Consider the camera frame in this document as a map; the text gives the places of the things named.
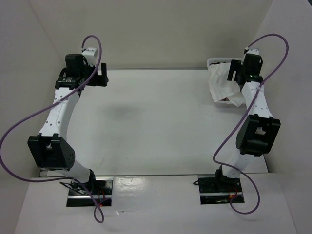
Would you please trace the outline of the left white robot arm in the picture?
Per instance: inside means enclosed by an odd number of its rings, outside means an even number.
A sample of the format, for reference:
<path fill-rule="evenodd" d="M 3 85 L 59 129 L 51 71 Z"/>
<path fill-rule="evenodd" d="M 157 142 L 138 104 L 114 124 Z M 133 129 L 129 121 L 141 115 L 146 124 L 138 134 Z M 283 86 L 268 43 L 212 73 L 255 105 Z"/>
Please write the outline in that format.
<path fill-rule="evenodd" d="M 66 55 L 66 66 L 55 83 L 55 106 L 39 133 L 30 136 L 27 141 L 39 168 L 77 179 L 77 182 L 66 183 L 65 186 L 86 195 L 97 190 L 96 178 L 91 169 L 85 168 L 75 159 L 75 151 L 67 142 L 67 130 L 83 91 L 80 85 L 90 78 L 90 86 L 107 86 L 106 64 L 100 65 L 103 73 L 99 75 L 96 69 L 97 57 L 98 51 L 92 47 L 84 49 L 80 54 Z"/>

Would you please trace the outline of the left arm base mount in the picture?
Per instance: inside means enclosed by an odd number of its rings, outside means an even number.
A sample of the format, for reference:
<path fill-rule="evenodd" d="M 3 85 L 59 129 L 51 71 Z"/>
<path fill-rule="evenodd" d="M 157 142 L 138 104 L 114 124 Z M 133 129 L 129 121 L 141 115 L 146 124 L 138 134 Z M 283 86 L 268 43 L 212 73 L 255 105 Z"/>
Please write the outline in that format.
<path fill-rule="evenodd" d="M 76 182 L 60 182 L 60 184 L 68 189 L 67 207 L 94 207 L 95 204 L 89 194 L 81 185 Z M 94 200 L 101 207 L 110 207 L 112 205 L 113 178 L 112 177 L 96 177 L 93 187 L 85 184 Z"/>

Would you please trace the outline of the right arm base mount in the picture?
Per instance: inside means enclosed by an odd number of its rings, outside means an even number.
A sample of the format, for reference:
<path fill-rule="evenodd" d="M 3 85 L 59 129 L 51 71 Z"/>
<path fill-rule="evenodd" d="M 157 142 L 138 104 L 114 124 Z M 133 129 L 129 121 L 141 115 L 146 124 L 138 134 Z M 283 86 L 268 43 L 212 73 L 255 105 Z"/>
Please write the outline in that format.
<path fill-rule="evenodd" d="M 240 180 L 233 183 L 221 184 L 217 182 L 213 175 L 199 176 L 193 185 L 199 189 L 201 205 L 229 204 L 233 198 L 233 203 L 244 203 L 244 197 Z"/>

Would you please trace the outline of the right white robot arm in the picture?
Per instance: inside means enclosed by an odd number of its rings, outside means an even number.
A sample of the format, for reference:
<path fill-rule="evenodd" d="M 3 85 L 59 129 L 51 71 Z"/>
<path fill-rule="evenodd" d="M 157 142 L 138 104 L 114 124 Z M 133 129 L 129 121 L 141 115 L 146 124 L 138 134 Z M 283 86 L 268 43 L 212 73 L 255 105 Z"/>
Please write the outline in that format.
<path fill-rule="evenodd" d="M 263 77 L 260 75 L 263 59 L 257 49 L 245 52 L 243 60 L 232 60 L 227 80 L 239 86 L 248 113 L 239 129 L 232 159 L 216 170 L 214 188 L 231 192 L 239 182 L 240 172 L 256 157 L 267 154 L 280 129 L 280 120 L 271 114 L 264 95 Z"/>

